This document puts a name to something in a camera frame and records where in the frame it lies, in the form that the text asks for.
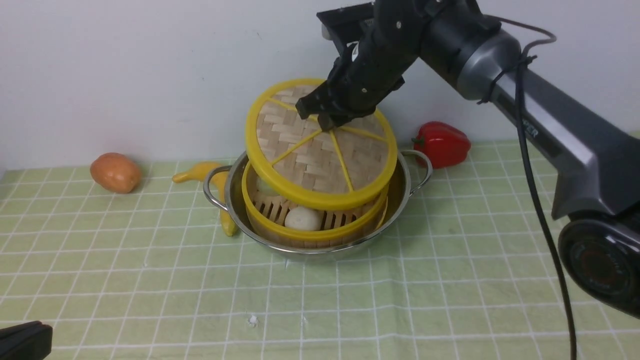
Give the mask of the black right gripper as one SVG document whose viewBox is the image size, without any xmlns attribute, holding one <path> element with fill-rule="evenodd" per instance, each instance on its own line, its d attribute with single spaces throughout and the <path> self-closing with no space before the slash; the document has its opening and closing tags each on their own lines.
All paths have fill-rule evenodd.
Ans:
<svg viewBox="0 0 640 360">
<path fill-rule="evenodd" d="M 339 57 L 325 82 L 300 97 L 295 109 L 303 120 L 318 116 L 322 132 L 374 114 L 416 60 L 434 62 L 434 0 L 375 0 L 317 17 Z"/>
</svg>

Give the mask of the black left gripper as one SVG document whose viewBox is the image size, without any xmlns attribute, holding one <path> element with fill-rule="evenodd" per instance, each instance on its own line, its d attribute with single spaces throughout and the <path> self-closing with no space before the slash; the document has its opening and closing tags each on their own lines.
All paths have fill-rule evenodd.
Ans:
<svg viewBox="0 0 640 360">
<path fill-rule="evenodd" d="M 2 360 L 43 360 L 52 351 L 53 327 L 31 321 L 0 330 Z"/>
</svg>

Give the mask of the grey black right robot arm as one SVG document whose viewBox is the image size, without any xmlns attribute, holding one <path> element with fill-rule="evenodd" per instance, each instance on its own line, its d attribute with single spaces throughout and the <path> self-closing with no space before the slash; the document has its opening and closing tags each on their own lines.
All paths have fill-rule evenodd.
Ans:
<svg viewBox="0 0 640 360">
<path fill-rule="evenodd" d="M 375 0 L 321 11 L 339 57 L 297 101 L 328 132 L 369 116 L 425 62 L 463 98 L 496 106 L 557 171 L 558 257 L 586 293 L 639 317 L 639 139 L 528 68 L 530 46 L 475 0 Z"/>
</svg>

